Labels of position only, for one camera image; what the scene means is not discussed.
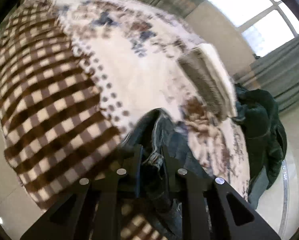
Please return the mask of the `dark blue denim jeans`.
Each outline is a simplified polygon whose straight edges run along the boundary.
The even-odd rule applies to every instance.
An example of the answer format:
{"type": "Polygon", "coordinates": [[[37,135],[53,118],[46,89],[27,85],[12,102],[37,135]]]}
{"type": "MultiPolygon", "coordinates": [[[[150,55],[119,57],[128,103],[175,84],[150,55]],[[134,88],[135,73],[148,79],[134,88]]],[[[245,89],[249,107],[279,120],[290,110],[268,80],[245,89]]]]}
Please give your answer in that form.
{"type": "Polygon", "coordinates": [[[150,224],[168,239],[182,237],[182,205],[171,198],[165,153],[181,167],[198,177],[205,170],[188,146],[188,130],[183,122],[175,124],[162,108],[146,113],[122,140],[121,150],[142,147],[140,166],[141,212],[150,224]]]}

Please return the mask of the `floral bed blanket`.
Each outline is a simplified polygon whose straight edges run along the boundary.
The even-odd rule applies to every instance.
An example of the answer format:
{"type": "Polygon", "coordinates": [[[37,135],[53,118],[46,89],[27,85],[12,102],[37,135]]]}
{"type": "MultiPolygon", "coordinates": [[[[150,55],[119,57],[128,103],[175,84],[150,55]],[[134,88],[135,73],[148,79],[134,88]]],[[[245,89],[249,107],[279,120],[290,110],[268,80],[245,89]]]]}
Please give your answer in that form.
{"type": "MultiPolygon", "coordinates": [[[[135,0],[27,0],[11,14],[0,37],[4,155],[44,213],[81,179],[121,168],[122,140],[156,108],[185,124],[206,174],[248,202],[242,129],[208,110],[178,64],[201,43],[183,20],[135,0]]],[[[140,201],[124,200],[120,239],[168,239],[140,201]]]]}

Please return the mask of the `right green curtain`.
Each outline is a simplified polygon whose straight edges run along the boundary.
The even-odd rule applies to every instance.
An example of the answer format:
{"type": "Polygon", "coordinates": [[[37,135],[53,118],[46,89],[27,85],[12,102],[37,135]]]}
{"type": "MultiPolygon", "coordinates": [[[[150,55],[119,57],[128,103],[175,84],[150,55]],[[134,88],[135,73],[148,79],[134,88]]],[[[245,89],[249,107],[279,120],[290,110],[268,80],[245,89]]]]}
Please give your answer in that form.
{"type": "Polygon", "coordinates": [[[278,103],[279,112],[299,104],[299,35],[234,74],[248,90],[263,89],[278,103]]]}

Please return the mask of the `window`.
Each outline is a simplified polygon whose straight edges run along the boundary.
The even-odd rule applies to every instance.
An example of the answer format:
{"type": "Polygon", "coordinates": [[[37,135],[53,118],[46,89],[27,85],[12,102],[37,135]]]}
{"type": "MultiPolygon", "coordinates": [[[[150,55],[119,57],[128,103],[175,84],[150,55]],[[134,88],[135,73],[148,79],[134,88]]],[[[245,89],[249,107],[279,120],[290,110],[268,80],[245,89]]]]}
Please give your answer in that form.
{"type": "Polygon", "coordinates": [[[282,0],[207,0],[241,34],[256,59],[299,36],[299,20],[282,0]]]}

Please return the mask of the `folded light blue jeans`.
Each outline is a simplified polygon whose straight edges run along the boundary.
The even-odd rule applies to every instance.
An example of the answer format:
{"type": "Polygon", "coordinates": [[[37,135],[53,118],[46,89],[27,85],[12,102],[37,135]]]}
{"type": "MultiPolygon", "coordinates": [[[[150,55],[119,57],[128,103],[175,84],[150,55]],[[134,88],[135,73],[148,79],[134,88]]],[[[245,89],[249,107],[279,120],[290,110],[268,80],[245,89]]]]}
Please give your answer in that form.
{"type": "Polygon", "coordinates": [[[254,210],[257,209],[259,199],[262,194],[267,190],[269,180],[267,177],[266,167],[264,166],[260,173],[250,181],[248,202],[254,210]]]}

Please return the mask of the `folded white pants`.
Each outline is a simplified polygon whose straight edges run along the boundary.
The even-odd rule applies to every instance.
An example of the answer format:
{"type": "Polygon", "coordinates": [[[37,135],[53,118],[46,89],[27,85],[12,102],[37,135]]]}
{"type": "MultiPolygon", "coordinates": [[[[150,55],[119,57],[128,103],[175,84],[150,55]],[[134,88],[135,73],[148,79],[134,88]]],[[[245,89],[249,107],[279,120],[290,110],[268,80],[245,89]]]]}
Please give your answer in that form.
{"type": "Polygon", "coordinates": [[[233,84],[233,80],[227,72],[225,65],[223,64],[216,48],[210,43],[201,43],[197,47],[200,52],[202,52],[203,57],[207,59],[208,66],[211,66],[212,70],[215,72],[216,76],[221,82],[221,85],[224,87],[226,95],[229,98],[229,116],[236,117],[236,92],[233,84]]]}

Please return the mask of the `dark green velvet robe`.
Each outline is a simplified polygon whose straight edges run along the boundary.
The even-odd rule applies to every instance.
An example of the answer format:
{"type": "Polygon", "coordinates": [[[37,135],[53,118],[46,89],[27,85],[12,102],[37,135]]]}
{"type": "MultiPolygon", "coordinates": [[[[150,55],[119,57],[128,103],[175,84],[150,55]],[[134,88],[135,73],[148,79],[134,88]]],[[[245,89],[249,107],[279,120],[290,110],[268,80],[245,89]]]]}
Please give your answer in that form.
{"type": "Polygon", "coordinates": [[[266,90],[235,85],[237,117],[245,136],[250,181],[266,167],[269,189],[279,176],[287,151],[287,137],[279,118],[278,104],[266,90]]]}

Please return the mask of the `folded grey pants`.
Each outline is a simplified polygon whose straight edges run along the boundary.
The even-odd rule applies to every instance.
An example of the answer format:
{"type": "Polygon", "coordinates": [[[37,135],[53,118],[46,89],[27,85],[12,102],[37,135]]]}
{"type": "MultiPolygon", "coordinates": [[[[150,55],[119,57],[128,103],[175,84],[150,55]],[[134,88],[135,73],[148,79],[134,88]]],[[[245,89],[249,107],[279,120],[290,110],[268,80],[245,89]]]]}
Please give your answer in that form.
{"type": "Polygon", "coordinates": [[[198,94],[207,103],[207,108],[218,120],[228,118],[228,96],[220,84],[209,61],[197,49],[184,54],[178,59],[178,64],[195,85],[198,94]]]}

